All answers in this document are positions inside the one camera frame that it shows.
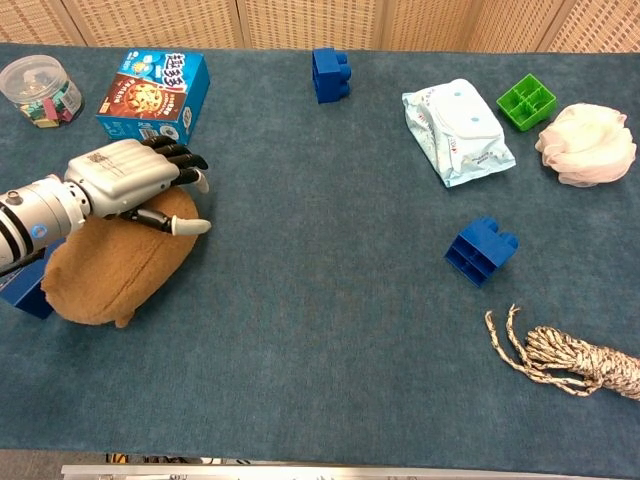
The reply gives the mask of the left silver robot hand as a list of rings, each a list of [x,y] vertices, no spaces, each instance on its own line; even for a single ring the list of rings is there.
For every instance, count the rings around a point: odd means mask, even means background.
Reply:
[[[207,220],[171,217],[144,204],[179,185],[193,184],[206,193],[206,160],[168,136],[125,139],[71,159],[64,180],[77,184],[88,198],[90,213],[118,216],[174,236],[200,235]]]

